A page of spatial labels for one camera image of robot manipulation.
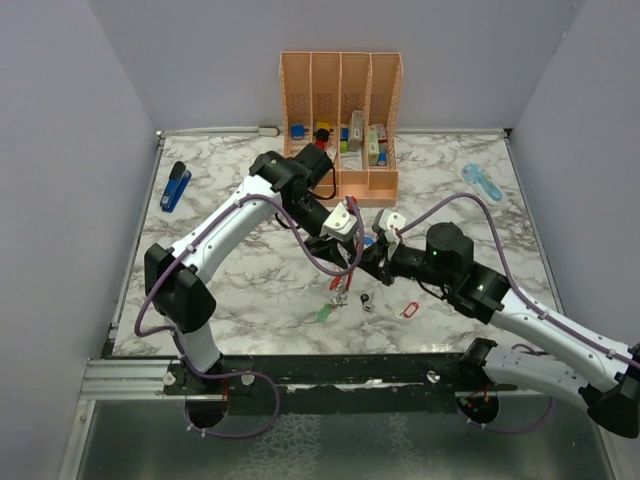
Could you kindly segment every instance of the metal frame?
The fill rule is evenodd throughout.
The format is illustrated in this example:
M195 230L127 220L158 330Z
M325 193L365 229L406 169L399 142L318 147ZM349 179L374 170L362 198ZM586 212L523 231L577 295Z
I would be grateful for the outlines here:
M125 279L120 289L120 297L114 311L111 325L113 329L110 332L110 337L115 338L112 335L119 324L120 315L122 312L124 297L129 285L133 262L135 261L135 255L140 241L140 235L142 233L142 227L144 225L144 219L147 214L149 202L151 200L151 194L153 185L155 183L158 167L160 164L162 151L167 136L188 136L188 135L206 135L206 134L250 134L257 133L257 127L229 127L229 128L198 128L187 130L175 130L175 131L163 131L156 132L159 138L158 149L156 152L156 158L154 161L153 169L150 176L150 181L147 186L145 201L143 208L141 209L138 219L138 225L136 229L135 241L132 244L129 258L127 261L127 269L125 273ZM399 134L498 134L504 138L505 145L515 171L516 179L522 192L525 208L534 231L536 242L540 249L542 262L545 268L545 272L549 278L553 297L556 301L558 310L564 313L562 308L562 302L558 294L553 272L549 265L548 258L545 254L543 244L540 239L539 231L536 226L534 217L531 213L526 190L521 181L521 177L518 171L516 162L514 161L514 155L509 142L509 138L502 129L489 129L489 130L440 130L440 129L398 129L396 133ZM89 436L91 423L93 419L93 413L95 409L96 401L105 400L221 400L220 395L191 395L191 396L167 396L163 393L164 384L162 378L167 371L167 367L171 363L171 359L128 359L128 360L92 360L89 361L85 376L82 382L78 406L74 416L74 421L71 429L71 434L67 442L62 466L58 476L59 480L70 480L77 478L79 473L80 464L82 461L83 452L86 446L86 442ZM470 392L458 392L457 396L462 396ZM531 394L531 392L502 392L501 395L519 395L519 394ZM622 453L622 441L609 432L599 429L605 452L609 459L611 468L614 472L615 478L618 480L631 480L635 478L631 465L626 459L626 456Z

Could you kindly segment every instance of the blue object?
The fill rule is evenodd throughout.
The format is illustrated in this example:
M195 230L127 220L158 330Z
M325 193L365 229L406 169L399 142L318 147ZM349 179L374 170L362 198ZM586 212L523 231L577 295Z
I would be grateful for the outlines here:
M291 125L291 138L294 140L304 139L304 125Z
M191 172L183 162L176 162L169 174L169 181L164 187L164 193L160 199L160 208L163 212L171 213L176 208L182 192L187 188L187 183L191 180Z
M462 178L470 184L475 183L480 185L482 190L484 190L484 193L486 193L492 200L495 200L496 202L502 200L503 195L500 188L491 181L489 173L487 173L487 171L477 163L469 163L462 167Z

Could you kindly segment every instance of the marble surface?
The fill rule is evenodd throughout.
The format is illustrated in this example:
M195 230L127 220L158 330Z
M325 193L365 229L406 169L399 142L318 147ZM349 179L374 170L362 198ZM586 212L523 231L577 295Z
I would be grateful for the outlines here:
M533 234L524 201L500 135L399 135L396 141L400 171L396 210L413 220L455 192L473 189L459 176L462 166L485 167L507 195L501 207L491 207L508 261L521 286L547 305L555 305L549 280ZM166 140L152 198L140 237L135 264L115 342L114 355L172 355L167 333L145 339L133 333L143 301L144 252L154 242L168 247L188 234L234 190L255 157L282 150L282 137L171 137ZM182 160L193 173L173 213L160 210L159 200L174 162ZM378 209L363 210L368 235ZM450 204L405 235L409 245L424 247L428 225L453 221L475 242L476 260L502 271L489 228L480 209L469 200ZM258 226L223 262L208 287L218 300L210 321L214 337L228 354L347 354L463 351L476 337L500 344L521 341L491 325L465 318L422 292L408 280L391 287L362 271L354 275L348 305L326 322L316 315L333 295L330 278L304 257L293 235L270 218ZM373 297L373 313L363 311L360 295ZM409 302L420 309L412 318L394 313ZM163 324L150 309L144 327Z

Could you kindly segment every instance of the white wall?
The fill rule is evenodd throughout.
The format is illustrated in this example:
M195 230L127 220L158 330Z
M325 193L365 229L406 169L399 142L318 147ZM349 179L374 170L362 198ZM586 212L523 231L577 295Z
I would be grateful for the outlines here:
M85 0L0 5L0 477L55 478L154 128Z
M631 345L640 342L639 25L637 1L587 0L513 133L568 314Z
M582 0L88 0L160 129L279 124L281 50L400 51L402 126L513 127Z

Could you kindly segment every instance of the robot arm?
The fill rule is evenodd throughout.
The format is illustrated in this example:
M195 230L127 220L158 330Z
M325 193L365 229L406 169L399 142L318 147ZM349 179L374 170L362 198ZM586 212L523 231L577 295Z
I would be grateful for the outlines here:
M206 222L170 249L156 244L145 254L149 294L175 262L173 253L185 252L182 263L162 283L153 303L175 327L185 353L200 371L209 370L220 359L208 326L216 302L206 283L231 250L275 213L274 203L310 235L305 244L315 257L342 267L347 266L342 252L347 252L350 261L355 257L353 213L342 204L329 212L309 191L331 167L331 160L314 145L305 147L295 159L285 159L275 152L260 155L250 176ZM270 201L241 202L253 194ZM220 221L221 214L226 217ZM214 220L215 227L207 230ZM377 241L364 251L358 267L385 285L403 277L436 286L442 292L440 298L462 315L511 331L557 359L527 355L476 339L463 356L476 376L487 383L516 385L561 398L586 408L596 423L614 433L638 436L640 371L628 364L640 360L636 350L548 310L526 292L516 292L503 274L474 261L473 241L457 226L431 226L426 248L421 250L403 244L398 231L404 224L400 214L380 212L373 226ZM536 313L527 303L535 304L543 313ZM608 354L567 330L605 346Z

